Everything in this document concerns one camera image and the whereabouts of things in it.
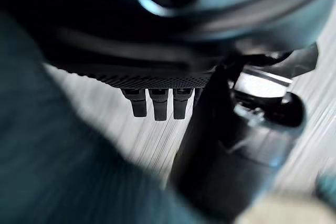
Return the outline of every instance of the black plastic tab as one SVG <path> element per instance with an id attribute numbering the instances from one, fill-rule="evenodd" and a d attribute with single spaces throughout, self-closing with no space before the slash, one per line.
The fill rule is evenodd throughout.
<path id="1" fill-rule="evenodd" d="M 188 99 L 193 93 L 192 89 L 174 89 L 174 119 L 185 118 L 185 108 L 188 104 Z"/>
<path id="2" fill-rule="evenodd" d="M 201 94 L 203 92 L 203 89 L 199 88 L 199 89 L 195 89 L 195 95 L 194 95 L 194 104 L 193 107 L 197 106 L 198 101 L 201 97 Z"/>
<path id="3" fill-rule="evenodd" d="M 318 58 L 319 48 L 314 43 L 310 47 L 293 51 L 287 59 L 277 64 L 265 66 L 259 70 L 292 79 L 313 71 L 317 66 Z"/>
<path id="4" fill-rule="evenodd" d="M 149 95 L 153 100 L 155 120 L 167 120 L 168 89 L 150 89 Z"/>
<path id="5" fill-rule="evenodd" d="M 131 101 L 133 115 L 136 118 L 147 116 L 146 91 L 145 89 L 122 89 L 123 95 Z"/>

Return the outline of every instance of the floor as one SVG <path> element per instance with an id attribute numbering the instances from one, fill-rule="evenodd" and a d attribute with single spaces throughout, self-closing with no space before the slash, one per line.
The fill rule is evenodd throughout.
<path id="1" fill-rule="evenodd" d="M 307 105 L 309 123 L 278 176 L 273 189 L 275 194 L 309 195 L 319 172 L 336 172 L 335 27 L 336 8 L 318 40 L 321 55 L 317 70 L 297 78 L 292 86 L 293 92 L 300 95 Z M 191 117 L 191 103 L 188 104 L 184 121 L 172 118 L 171 94 L 166 122 L 154 121 L 150 100 L 148 116 L 144 119 L 134 118 L 131 105 L 120 90 L 54 67 L 47 68 L 69 95 L 78 113 L 114 142 L 126 158 L 162 177 L 169 174 L 173 157 Z"/>
<path id="2" fill-rule="evenodd" d="M 310 197 L 268 195 L 236 224 L 336 224 L 336 214 Z"/>

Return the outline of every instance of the dark gray fabric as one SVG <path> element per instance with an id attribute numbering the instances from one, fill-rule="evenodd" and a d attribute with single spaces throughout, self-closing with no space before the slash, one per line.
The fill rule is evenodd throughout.
<path id="1" fill-rule="evenodd" d="M 77 118 L 41 60 L 0 13 L 0 223 L 201 222 Z"/>

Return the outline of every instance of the wooden floor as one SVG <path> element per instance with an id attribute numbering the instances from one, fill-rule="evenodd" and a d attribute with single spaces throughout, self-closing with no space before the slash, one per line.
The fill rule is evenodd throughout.
<path id="1" fill-rule="evenodd" d="M 275 191 L 310 193 L 318 172 L 336 171 L 336 9 L 318 42 L 321 51 L 318 69 L 299 77 L 292 86 L 307 105 L 308 127 L 279 174 Z M 53 67 L 48 69 L 79 114 L 113 141 L 125 157 L 167 176 L 192 113 L 191 103 L 184 121 L 173 120 L 171 94 L 166 122 L 154 121 L 149 100 L 148 116 L 134 118 L 131 104 L 120 90 Z"/>

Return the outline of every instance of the silver metal part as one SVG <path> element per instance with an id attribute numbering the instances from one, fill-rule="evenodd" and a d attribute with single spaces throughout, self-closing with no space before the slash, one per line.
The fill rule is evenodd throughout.
<path id="1" fill-rule="evenodd" d="M 234 89 L 258 98 L 281 98 L 291 83 L 291 79 L 245 66 Z"/>

